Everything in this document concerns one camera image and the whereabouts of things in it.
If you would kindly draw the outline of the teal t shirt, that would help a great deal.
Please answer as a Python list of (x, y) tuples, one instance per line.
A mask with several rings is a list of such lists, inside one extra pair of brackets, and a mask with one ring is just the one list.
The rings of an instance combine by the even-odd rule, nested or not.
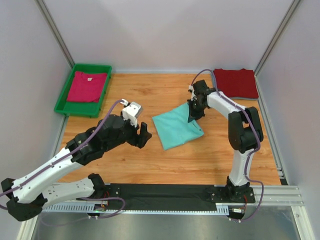
[(189, 105), (184, 103), (171, 111), (152, 117), (163, 149), (169, 150), (204, 135), (195, 120), (188, 122)]

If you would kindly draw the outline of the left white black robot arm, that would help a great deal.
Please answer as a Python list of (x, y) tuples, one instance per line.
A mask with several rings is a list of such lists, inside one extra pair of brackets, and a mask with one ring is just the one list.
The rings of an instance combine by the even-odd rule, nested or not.
[(69, 200), (109, 201), (102, 177), (92, 173), (79, 181), (57, 183), (65, 175), (98, 160), (125, 143), (143, 148), (152, 137), (145, 122), (138, 122), (143, 107), (125, 99), (117, 100), (123, 109), (119, 115), (108, 111), (97, 126), (77, 134), (54, 157), (19, 179), (1, 182), (1, 196), (7, 196), (7, 211), (19, 222), (38, 216), (44, 208)]

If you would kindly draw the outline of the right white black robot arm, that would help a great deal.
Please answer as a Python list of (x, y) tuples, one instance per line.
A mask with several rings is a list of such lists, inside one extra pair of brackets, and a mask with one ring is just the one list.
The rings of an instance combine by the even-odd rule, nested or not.
[(249, 172), (255, 152), (264, 139), (258, 110), (245, 107), (222, 91), (199, 80), (188, 87), (188, 122), (205, 116), (205, 109), (215, 109), (228, 120), (228, 141), (234, 150), (232, 168), (222, 189), (222, 196), (236, 202), (250, 189)]

